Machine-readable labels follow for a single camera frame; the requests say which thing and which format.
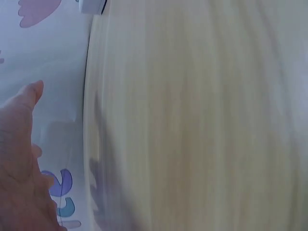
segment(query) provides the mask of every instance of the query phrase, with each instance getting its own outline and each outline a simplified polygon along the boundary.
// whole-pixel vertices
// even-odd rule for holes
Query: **printed pattern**
[[[51,196],[60,197],[67,195],[72,187],[73,187],[73,177],[68,169],[62,169],[60,171],[62,181],[60,182],[57,177],[49,171],[42,171],[42,174],[52,176],[54,179],[54,185],[49,189],[49,193]],[[75,212],[75,204],[71,197],[65,197],[65,207],[61,208],[60,206],[57,208],[57,215],[61,218],[69,218]],[[81,222],[79,220],[72,221],[61,221],[63,226],[67,229],[74,229],[81,226]]]

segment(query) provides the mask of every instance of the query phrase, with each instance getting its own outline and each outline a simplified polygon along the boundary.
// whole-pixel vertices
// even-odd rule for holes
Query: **curved edge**
[[[91,170],[91,161],[99,161],[99,130],[95,120],[95,97],[102,99],[103,95],[103,67],[105,41],[107,37],[107,23],[109,17],[109,6],[107,4],[104,15],[94,16],[89,41],[87,68],[84,89],[83,108],[83,153],[84,153],[84,176],[86,186],[86,197],[88,203],[88,214],[90,219],[90,231],[101,231],[95,221],[97,206],[91,194],[91,188],[96,187],[95,176]]]

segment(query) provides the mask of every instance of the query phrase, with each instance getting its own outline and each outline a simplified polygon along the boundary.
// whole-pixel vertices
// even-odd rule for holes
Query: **hand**
[[[31,143],[32,111],[43,82],[23,87],[0,108],[0,231],[64,231],[48,189],[53,179],[41,174],[42,150]]]

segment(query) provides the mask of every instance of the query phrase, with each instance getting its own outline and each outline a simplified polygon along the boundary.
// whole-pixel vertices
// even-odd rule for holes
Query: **white fabric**
[[[47,1],[53,9],[35,12]],[[21,0],[20,4],[24,8],[20,14],[27,17],[22,23],[18,0],[0,0],[0,103],[25,84],[38,79],[44,81],[43,97],[34,110],[32,137],[32,141],[43,149],[40,168],[55,174],[60,183],[60,170],[71,172],[72,189],[63,197],[53,199],[58,207],[65,207],[65,198],[70,197],[76,210],[72,216],[58,217],[58,220],[75,221],[70,223],[72,227],[78,226],[77,221],[80,221],[81,227],[72,230],[89,230],[82,111],[92,18],[79,13],[75,0]],[[42,12],[47,15],[51,11],[48,17],[42,18]]]

